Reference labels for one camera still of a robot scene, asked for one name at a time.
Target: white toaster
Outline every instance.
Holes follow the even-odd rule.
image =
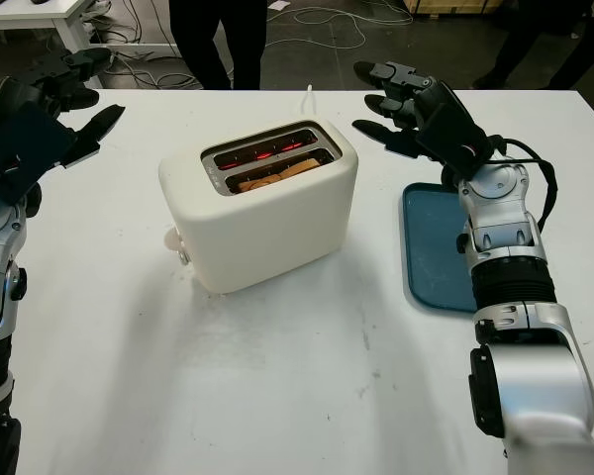
[[[233,292],[338,249],[356,152],[316,117],[164,159],[162,187],[190,260],[210,291]]]

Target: robotic arm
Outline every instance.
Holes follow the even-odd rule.
[[[53,53],[25,73],[0,80],[0,475],[15,473],[21,431],[9,414],[14,385],[9,357],[27,273],[15,257],[26,238],[26,219],[42,200],[38,179],[57,165],[96,153],[123,113],[110,106],[78,132],[56,120],[60,112],[98,102],[97,92],[82,82],[105,69],[109,59],[104,48]]]
[[[556,197],[552,166],[521,142],[487,137],[442,81],[392,62],[354,70],[385,91],[366,96],[367,107],[401,130],[354,126],[391,151],[438,161],[468,217],[456,246],[478,309],[469,376],[476,424],[503,439],[509,475],[594,475],[594,390],[541,240]],[[532,159],[512,159],[509,143]],[[539,223],[525,206],[524,162],[537,163],[548,182]]]

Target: black pants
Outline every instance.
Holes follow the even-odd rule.
[[[506,80],[526,56],[543,30],[543,15],[547,8],[554,7],[542,0],[520,0],[517,25],[512,29],[497,55],[492,71],[495,77]],[[549,88],[569,89],[592,64],[594,64],[594,18],[587,24],[579,45],[550,81]]]
[[[231,89],[213,38],[222,21],[234,61],[234,89],[259,89],[266,43],[266,0],[169,0],[171,32],[205,89]]]

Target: toaster slot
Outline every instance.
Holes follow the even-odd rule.
[[[279,153],[315,143],[317,137],[308,129],[285,134],[280,137],[243,146],[215,156],[219,170],[225,171],[253,161],[266,160]]]
[[[333,161],[335,158],[326,149],[316,148],[232,175],[227,178],[226,183],[233,194],[245,193],[289,179]]]

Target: blue tray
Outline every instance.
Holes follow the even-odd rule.
[[[407,273],[414,297],[438,309],[475,312],[464,255],[455,248],[466,219],[457,194],[441,185],[414,183],[403,191],[402,205]]]

